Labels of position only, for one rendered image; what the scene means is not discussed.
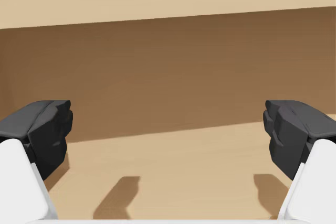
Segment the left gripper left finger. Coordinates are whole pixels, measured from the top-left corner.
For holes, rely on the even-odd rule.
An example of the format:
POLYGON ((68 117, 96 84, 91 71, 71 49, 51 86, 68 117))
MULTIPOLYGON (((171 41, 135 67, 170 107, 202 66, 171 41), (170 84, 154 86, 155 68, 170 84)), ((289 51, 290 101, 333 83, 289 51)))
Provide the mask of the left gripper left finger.
POLYGON ((70 107, 37 101, 0 121, 0 220, 58 218, 44 181, 65 160, 70 107))

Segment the pale wooden shelf unit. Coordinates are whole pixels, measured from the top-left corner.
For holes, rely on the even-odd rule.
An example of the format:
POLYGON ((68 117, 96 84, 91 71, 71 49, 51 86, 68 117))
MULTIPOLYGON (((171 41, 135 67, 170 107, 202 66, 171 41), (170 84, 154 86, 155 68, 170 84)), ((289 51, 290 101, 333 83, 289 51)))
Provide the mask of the pale wooden shelf unit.
POLYGON ((71 101, 60 219, 274 219, 286 99, 336 115, 336 0, 0 0, 0 119, 71 101))

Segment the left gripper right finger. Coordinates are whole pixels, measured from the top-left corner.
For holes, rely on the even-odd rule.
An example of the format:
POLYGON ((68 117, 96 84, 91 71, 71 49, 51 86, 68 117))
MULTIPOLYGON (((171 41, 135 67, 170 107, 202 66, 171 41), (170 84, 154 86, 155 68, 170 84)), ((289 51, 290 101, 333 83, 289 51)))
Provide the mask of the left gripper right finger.
POLYGON ((336 220, 336 121, 299 101, 265 106, 271 160, 292 181, 278 220, 336 220))

